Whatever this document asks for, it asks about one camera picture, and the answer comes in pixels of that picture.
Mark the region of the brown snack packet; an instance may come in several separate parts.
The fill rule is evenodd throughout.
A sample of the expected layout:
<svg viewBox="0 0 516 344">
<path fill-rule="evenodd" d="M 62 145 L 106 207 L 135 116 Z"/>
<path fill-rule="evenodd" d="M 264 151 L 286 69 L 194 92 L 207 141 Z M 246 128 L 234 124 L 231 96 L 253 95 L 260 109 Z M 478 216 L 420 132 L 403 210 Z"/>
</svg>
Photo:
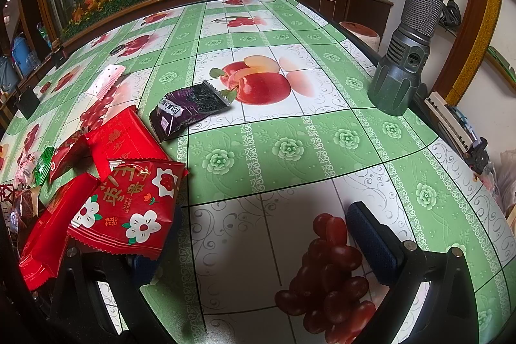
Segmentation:
<svg viewBox="0 0 516 344">
<path fill-rule="evenodd" d="M 14 202 L 11 208 L 11 227 L 16 231 L 21 226 L 27 227 L 38 217 L 39 192 L 41 186 L 14 190 Z"/>
</svg>

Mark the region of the red flower snack packet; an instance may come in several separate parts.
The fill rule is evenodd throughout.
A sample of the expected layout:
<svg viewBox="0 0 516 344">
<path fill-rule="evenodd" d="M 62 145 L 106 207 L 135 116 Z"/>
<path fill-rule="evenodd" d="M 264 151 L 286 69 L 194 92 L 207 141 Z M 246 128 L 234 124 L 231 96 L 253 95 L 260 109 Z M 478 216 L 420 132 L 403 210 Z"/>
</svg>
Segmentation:
<svg viewBox="0 0 516 344">
<path fill-rule="evenodd" d="M 172 228 L 182 179 L 182 162 L 119 160 L 77 211 L 67 234 L 110 254 L 156 260 Z"/>
</svg>

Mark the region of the purple black snack packet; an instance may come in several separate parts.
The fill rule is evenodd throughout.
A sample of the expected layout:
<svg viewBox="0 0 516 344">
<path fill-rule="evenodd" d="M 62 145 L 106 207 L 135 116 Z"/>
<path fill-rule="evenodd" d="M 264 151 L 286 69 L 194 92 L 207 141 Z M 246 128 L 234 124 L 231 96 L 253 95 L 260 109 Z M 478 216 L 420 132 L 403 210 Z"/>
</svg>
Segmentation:
<svg viewBox="0 0 516 344">
<path fill-rule="evenodd" d="M 185 128 L 228 109 L 231 102 L 208 81 L 167 93 L 150 112 L 150 124 L 160 142 Z"/>
</svg>

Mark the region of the white pink dotted packet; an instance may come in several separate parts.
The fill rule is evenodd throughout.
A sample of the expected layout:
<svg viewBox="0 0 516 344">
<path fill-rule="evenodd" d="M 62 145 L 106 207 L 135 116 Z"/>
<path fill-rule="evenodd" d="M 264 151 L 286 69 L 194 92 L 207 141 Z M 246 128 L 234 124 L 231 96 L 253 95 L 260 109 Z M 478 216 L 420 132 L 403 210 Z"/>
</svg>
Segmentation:
<svg viewBox="0 0 516 344">
<path fill-rule="evenodd" d="M 115 82 L 125 71 L 125 67 L 119 64 L 110 64 L 104 68 L 86 90 L 86 94 L 102 100 Z"/>
</svg>

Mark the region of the green foil snack packet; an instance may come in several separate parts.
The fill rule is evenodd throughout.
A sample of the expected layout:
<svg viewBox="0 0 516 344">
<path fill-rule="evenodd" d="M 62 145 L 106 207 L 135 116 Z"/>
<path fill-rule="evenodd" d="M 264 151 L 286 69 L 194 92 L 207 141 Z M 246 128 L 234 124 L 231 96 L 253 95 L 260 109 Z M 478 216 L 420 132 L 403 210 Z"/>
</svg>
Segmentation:
<svg viewBox="0 0 516 344">
<path fill-rule="evenodd" d="M 49 146 L 44 149 L 34 169 L 34 181 L 37 186 L 42 186 L 45 183 L 47 176 L 51 170 L 51 163 L 53 160 L 54 148 Z"/>
</svg>

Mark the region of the small red flower packet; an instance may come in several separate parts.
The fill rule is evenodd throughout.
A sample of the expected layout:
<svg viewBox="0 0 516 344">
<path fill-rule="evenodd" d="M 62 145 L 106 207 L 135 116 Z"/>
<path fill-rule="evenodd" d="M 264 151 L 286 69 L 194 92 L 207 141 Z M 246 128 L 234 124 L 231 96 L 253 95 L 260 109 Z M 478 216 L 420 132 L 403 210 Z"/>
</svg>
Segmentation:
<svg viewBox="0 0 516 344">
<path fill-rule="evenodd" d="M 53 183 L 69 169 L 89 156 L 90 149 L 86 135 L 81 130 L 78 130 L 54 150 L 50 165 L 49 182 Z"/>
</svg>

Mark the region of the plain red snack packet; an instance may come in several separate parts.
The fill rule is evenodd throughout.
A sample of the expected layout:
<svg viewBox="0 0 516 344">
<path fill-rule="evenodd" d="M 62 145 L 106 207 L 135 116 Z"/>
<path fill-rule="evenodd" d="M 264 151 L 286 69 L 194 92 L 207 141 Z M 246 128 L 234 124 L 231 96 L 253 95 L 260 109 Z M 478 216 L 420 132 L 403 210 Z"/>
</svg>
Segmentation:
<svg viewBox="0 0 516 344">
<path fill-rule="evenodd" d="M 126 107 L 107 123 L 87 133 L 86 141 L 101 181 L 111 173 L 110 161 L 169 160 L 138 116 L 135 106 Z"/>
</svg>

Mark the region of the grey metal flashlight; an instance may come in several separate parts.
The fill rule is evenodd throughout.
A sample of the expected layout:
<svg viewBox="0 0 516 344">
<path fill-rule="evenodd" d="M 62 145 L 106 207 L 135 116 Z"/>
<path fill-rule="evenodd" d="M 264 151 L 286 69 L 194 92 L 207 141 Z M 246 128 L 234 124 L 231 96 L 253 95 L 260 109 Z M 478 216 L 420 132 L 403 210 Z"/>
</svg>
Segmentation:
<svg viewBox="0 0 516 344">
<path fill-rule="evenodd" d="M 368 98 L 382 112 L 406 112 L 421 83 L 443 0 L 405 0 L 401 22 L 376 66 Z"/>
</svg>

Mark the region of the blue thermos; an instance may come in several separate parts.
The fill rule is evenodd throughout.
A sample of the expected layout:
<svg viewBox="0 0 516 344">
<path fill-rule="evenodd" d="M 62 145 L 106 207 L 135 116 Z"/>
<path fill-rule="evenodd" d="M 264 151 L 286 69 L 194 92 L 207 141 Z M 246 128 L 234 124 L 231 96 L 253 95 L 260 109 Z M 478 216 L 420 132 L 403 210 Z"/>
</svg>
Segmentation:
<svg viewBox="0 0 516 344">
<path fill-rule="evenodd" d="M 38 57 L 24 36 L 14 38 L 11 55 L 24 78 L 29 76 L 38 65 Z"/>
</svg>

